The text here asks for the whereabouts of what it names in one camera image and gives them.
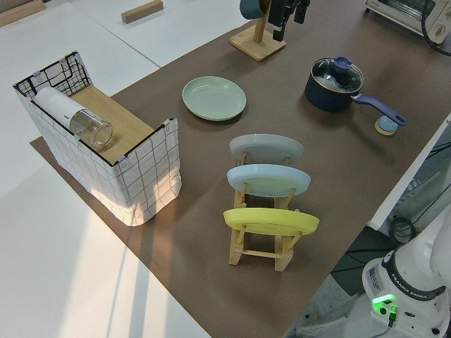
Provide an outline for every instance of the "light blue plate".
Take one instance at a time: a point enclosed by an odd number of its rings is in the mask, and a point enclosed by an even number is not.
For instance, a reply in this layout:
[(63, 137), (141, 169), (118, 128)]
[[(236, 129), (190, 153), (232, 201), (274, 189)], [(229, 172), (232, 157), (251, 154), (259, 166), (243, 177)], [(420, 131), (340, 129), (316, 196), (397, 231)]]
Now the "light blue plate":
[(183, 102), (195, 115), (210, 121), (234, 118), (246, 106), (246, 95), (234, 82), (216, 76), (189, 81), (182, 92)]
[(247, 164), (232, 168), (227, 173), (232, 188), (261, 197), (287, 197), (305, 192), (310, 185), (310, 175), (292, 167), (276, 164)]

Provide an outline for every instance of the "wire grid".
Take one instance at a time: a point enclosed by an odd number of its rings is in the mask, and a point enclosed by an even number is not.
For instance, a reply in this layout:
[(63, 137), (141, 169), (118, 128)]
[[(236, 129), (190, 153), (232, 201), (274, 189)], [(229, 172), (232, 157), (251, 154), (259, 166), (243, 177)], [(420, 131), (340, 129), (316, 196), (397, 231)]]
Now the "wire grid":
[(33, 73), (17, 83), (14, 87), (23, 95), (33, 99), (44, 87), (57, 88), (70, 96), (80, 89), (92, 84), (78, 52), (74, 51), (61, 60)]

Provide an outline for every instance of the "wooden board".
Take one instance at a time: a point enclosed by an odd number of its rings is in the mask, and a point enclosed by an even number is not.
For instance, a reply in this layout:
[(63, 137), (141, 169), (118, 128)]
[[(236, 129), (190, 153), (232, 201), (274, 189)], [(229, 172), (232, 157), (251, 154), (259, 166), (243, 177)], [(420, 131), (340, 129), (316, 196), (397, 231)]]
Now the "wooden board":
[(113, 126), (111, 141), (97, 151), (111, 165), (154, 131), (93, 85), (86, 86), (70, 97)]
[(44, 9), (45, 5), (42, 0), (34, 0), (8, 11), (4, 11), (3, 13), (0, 13), (0, 27), (14, 23), (17, 20), (26, 18), (27, 16), (43, 11)]
[(140, 18), (143, 18), (152, 13), (161, 11), (162, 9), (163, 9), (162, 0), (153, 0), (147, 4), (144, 4), (134, 9), (130, 9), (129, 11), (122, 13), (121, 14), (122, 21), (124, 23), (132, 23), (133, 21), (139, 20)]
[(230, 44), (257, 61), (263, 61), (285, 47), (285, 41), (273, 40), (273, 35), (267, 30), (264, 31), (261, 42), (255, 42), (255, 29), (256, 26), (254, 25), (234, 35), (229, 40)]

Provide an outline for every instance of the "glass lid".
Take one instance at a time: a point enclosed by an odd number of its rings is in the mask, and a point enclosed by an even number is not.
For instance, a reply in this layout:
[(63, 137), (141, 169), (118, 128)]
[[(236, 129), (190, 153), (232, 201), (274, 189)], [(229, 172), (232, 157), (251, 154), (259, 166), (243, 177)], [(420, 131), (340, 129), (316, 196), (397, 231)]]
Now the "glass lid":
[(311, 75), (326, 89), (340, 93), (358, 92), (364, 86), (364, 76), (345, 57), (322, 58), (311, 67)]

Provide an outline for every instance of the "brown table mat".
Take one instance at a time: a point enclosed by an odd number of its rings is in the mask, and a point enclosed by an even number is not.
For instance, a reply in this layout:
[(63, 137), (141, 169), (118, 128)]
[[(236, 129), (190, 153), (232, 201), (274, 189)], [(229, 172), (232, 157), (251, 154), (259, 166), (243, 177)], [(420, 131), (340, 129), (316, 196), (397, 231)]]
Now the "brown table mat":
[[(450, 59), (416, 34), (365, 15), (360, 0), (313, 1), (305, 24), (288, 23), (286, 48), (263, 63), (229, 45), (245, 27), (113, 97), (149, 125), (179, 121), (180, 196), (145, 225), (117, 221), (57, 166), (42, 138), (32, 143), (214, 338), (282, 337), (451, 111)], [(313, 107), (303, 95), (309, 69), (329, 56), (353, 60), (365, 76), (362, 92), (392, 106), (409, 125), (384, 137), (373, 126), (380, 113), (370, 107), (351, 105), (342, 113)], [(186, 109), (184, 85), (204, 75), (243, 88), (242, 114), (214, 123)], [(296, 244), (283, 273), (269, 258), (243, 256), (239, 265), (228, 265), (230, 228), (222, 212), (233, 207), (226, 173), (235, 165), (228, 142), (249, 133), (281, 134), (305, 147), (295, 167), (312, 182), (291, 208), (321, 221)], [(267, 245), (251, 240), (256, 249)]]

